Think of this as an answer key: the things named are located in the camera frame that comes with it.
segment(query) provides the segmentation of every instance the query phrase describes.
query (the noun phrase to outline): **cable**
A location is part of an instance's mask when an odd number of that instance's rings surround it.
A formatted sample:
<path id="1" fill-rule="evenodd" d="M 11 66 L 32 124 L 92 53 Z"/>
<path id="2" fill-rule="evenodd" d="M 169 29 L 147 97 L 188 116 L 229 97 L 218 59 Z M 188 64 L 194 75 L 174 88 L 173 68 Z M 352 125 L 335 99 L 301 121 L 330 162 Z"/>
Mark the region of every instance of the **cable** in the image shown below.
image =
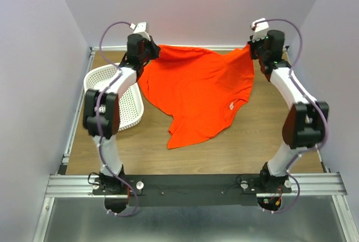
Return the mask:
<path id="1" fill-rule="evenodd" d="M 102 56 L 103 59 L 105 59 L 109 64 L 115 66 L 117 69 L 118 69 L 118 76 L 112 81 L 110 82 L 110 84 L 100 92 L 98 98 L 97 98 L 97 101 L 96 101 L 96 124 L 97 124 L 97 130 L 99 132 L 99 135 L 100 135 L 100 140 L 99 140 L 99 143 L 98 143 L 98 150 L 99 150 L 99 156 L 100 156 L 100 159 L 101 159 L 101 162 L 103 164 L 103 166 L 107 169 L 107 171 L 112 175 L 114 176 L 116 179 L 118 179 L 121 183 L 123 183 L 125 186 L 127 186 L 134 194 L 135 196 L 135 199 L 136 199 L 136 204 L 135 204 L 135 207 L 134 209 L 127 213 L 127 214 L 117 214 L 115 212 L 112 212 L 111 210 L 108 210 L 107 211 L 107 214 L 111 214 L 111 215 L 114 215 L 114 216 L 117 216 L 117 217 L 128 217 L 128 216 L 132 216 L 133 214 L 135 214 L 135 212 L 137 211 L 137 208 L 139 206 L 139 197 L 137 196 L 136 194 L 136 191 L 133 189 L 133 187 L 131 185 L 129 185 L 129 183 L 127 183 L 126 181 L 124 181 L 123 179 L 121 179 L 117 174 L 115 174 L 111 168 L 108 166 L 108 164 L 106 163 L 105 159 L 104 159 L 104 156 L 103 156 L 103 151 L 102 151 L 102 142 L 103 142 L 103 138 L 104 138 L 104 134 L 103 134 L 103 130 L 102 130 L 102 126 L 101 126 L 101 121 L 100 121 L 100 105 L 101 105 L 101 98 L 103 96 L 103 94 L 116 82 L 118 81 L 118 79 L 122 76 L 122 71 L 120 69 L 120 67 L 118 65 L 116 65 L 115 63 L 113 63 L 112 61 L 110 61 L 109 59 L 107 59 L 102 51 L 102 41 L 107 33 L 107 31 L 114 25 L 118 25 L 118 24 L 126 24 L 128 26 L 131 26 L 131 24 L 129 22 L 123 22 L 123 21 L 120 21 L 120 22 L 115 22 L 111 25 L 109 25 L 106 30 L 103 32 L 102 36 L 101 36 L 101 40 L 100 40 L 100 44 L 99 44 L 99 51 L 100 51 L 100 54 Z"/>
<path id="2" fill-rule="evenodd" d="M 302 53 L 302 48 L 303 48 L 303 37 L 302 37 L 302 34 L 299 30 L 299 28 L 292 22 L 286 20 L 286 19 L 267 19 L 267 20 L 263 20 L 263 21 L 258 21 L 255 23 L 255 25 L 257 24 L 260 24 L 262 22 L 272 22 L 272 21 L 281 21 L 281 22 L 286 22 L 290 25 L 292 25 L 296 31 L 298 32 L 298 36 L 299 36 L 299 49 L 298 49 L 298 54 L 297 54 L 297 57 L 296 59 L 294 60 L 292 66 L 291 66 L 291 69 L 289 70 L 289 78 L 291 79 L 291 81 L 293 82 L 294 86 L 298 89 L 298 91 L 303 95 L 303 97 L 315 108 L 315 110 L 319 113 L 319 116 L 323 122 L 323 125 L 324 125 L 324 138 L 323 138 L 323 141 L 318 144 L 318 146 L 314 146 L 312 148 L 308 148 L 304 151 L 300 151 L 298 152 L 297 154 L 295 154 L 293 156 L 293 158 L 289 161 L 289 163 L 287 164 L 286 166 L 286 173 L 287 175 L 292 178 L 295 183 L 297 184 L 297 187 L 298 187 L 298 192 L 297 192 L 297 195 L 294 199 L 294 201 L 286 208 L 282 209 L 282 210 L 279 210 L 279 211 L 272 211 L 272 213 L 282 213 L 284 211 L 287 211 L 289 210 L 290 208 L 292 208 L 297 202 L 298 202 L 298 199 L 299 199 L 299 196 L 300 196 L 300 185 L 299 185 L 299 182 L 298 180 L 289 173 L 289 168 L 291 167 L 291 165 L 295 162 L 295 160 L 298 158 L 298 157 L 301 157 L 303 153 L 306 153 L 306 152 L 309 152 L 309 151 L 312 151 L 312 150 L 319 150 L 321 149 L 326 141 L 328 140 L 328 132 L 329 132 L 329 127 L 328 127 L 328 122 L 326 121 L 325 119 L 325 116 L 323 114 L 323 112 L 320 110 L 320 108 L 318 107 L 318 105 L 316 104 L 316 102 L 314 102 L 305 92 L 304 90 L 302 89 L 302 87 L 298 84 L 298 82 L 296 81 L 296 79 L 294 78 L 294 68 L 296 67 L 297 63 L 298 63 L 298 60 L 301 56 L 301 53 Z"/>

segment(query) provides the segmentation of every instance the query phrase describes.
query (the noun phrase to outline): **gray wall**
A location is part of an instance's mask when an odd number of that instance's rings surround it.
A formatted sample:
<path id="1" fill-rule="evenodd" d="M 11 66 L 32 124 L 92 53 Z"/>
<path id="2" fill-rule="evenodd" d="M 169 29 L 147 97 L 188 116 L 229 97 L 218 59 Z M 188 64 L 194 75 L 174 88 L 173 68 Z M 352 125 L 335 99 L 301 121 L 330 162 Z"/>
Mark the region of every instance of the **gray wall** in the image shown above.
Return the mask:
<path id="1" fill-rule="evenodd" d="M 65 0 L 0 0 L 0 9 L 0 241 L 32 241 L 88 46 Z"/>
<path id="2" fill-rule="evenodd" d="M 102 31 L 119 20 L 147 21 L 155 41 L 182 45 L 244 45 L 250 24 L 287 18 L 299 26 L 315 0 L 66 0 L 86 41 L 98 46 Z M 290 27 L 278 24 L 288 31 Z M 125 45 L 129 30 L 109 32 L 104 45 Z M 289 43 L 293 32 L 287 35 Z"/>
<path id="3" fill-rule="evenodd" d="M 329 140 L 324 162 L 340 171 L 348 202 L 359 226 L 359 26 L 358 0 L 317 0 L 301 27 L 304 50 L 298 78 L 320 100 L 329 103 Z M 291 50 L 296 55 L 298 39 Z"/>

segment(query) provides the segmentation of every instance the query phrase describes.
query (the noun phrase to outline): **red cloth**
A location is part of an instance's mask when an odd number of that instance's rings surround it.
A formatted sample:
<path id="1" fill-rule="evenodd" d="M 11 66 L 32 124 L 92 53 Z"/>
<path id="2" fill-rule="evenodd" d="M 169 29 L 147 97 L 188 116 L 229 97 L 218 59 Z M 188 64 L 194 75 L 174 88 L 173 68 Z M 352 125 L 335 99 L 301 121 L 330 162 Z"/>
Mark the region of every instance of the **red cloth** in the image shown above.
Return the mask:
<path id="1" fill-rule="evenodd" d="M 167 147 L 204 142 L 229 127 L 253 86 L 249 46 L 225 55 L 160 47 L 160 57 L 145 67 L 139 85 L 154 106 L 173 117 Z"/>

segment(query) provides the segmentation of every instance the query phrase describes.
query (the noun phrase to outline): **aluminum frame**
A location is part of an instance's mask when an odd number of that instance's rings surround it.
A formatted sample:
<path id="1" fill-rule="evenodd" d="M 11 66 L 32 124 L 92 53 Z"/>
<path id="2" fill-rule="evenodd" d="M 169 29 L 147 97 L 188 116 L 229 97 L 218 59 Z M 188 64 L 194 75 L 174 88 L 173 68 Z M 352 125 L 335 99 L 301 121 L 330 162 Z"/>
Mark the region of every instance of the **aluminum frame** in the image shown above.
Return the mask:
<path id="1" fill-rule="evenodd" d="M 124 50 L 125 46 L 112 46 L 104 47 L 103 50 Z M 211 50 L 233 50 L 234 46 L 203 46 L 203 48 Z M 87 71 L 91 70 L 95 52 L 98 50 L 97 47 L 91 49 L 89 58 L 89 64 Z M 72 122 L 71 131 L 66 144 L 65 152 L 63 154 L 64 165 L 67 165 L 73 139 L 75 137 L 77 124 L 79 122 L 79 116 L 81 107 L 84 100 L 84 88 L 82 88 L 81 96 L 77 104 L 76 113 Z M 339 216 L 340 224 L 342 226 L 344 235 L 348 242 L 359 242 L 359 234 L 356 228 L 354 219 L 350 212 L 347 199 L 346 189 L 344 187 L 342 178 L 339 173 L 330 173 L 330 170 L 323 164 L 323 169 L 327 173 L 308 173 L 308 174 L 293 174 L 301 186 L 301 195 L 303 196 L 323 196 L 330 195 L 333 198 L 335 209 Z M 70 175 L 52 175 L 49 178 L 45 198 L 40 213 L 38 225 L 36 227 L 33 242 L 43 242 L 45 239 L 48 224 L 52 214 L 52 208 L 56 198 L 104 198 L 104 196 L 94 196 L 92 194 L 92 186 L 88 184 L 88 176 L 70 176 Z M 297 186 L 292 182 L 292 193 L 285 195 L 296 195 Z M 266 194 L 257 194 L 258 197 L 267 196 Z M 126 195 L 112 195 L 106 196 L 107 198 L 127 198 Z"/>

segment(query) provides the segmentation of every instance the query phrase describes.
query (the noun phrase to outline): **perforated basket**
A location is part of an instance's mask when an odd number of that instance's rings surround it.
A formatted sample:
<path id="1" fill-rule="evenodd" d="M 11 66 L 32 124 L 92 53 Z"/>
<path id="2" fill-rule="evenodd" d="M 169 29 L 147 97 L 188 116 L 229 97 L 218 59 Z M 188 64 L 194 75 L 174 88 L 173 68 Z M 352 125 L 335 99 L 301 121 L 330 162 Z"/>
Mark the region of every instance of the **perforated basket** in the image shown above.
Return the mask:
<path id="1" fill-rule="evenodd" d="M 111 78 L 116 74 L 116 67 L 106 65 L 91 70 L 84 78 L 84 89 L 102 90 L 110 83 Z M 138 124 L 144 113 L 144 103 L 140 94 L 139 86 L 135 83 L 123 94 L 119 100 L 119 131 L 133 127 Z"/>

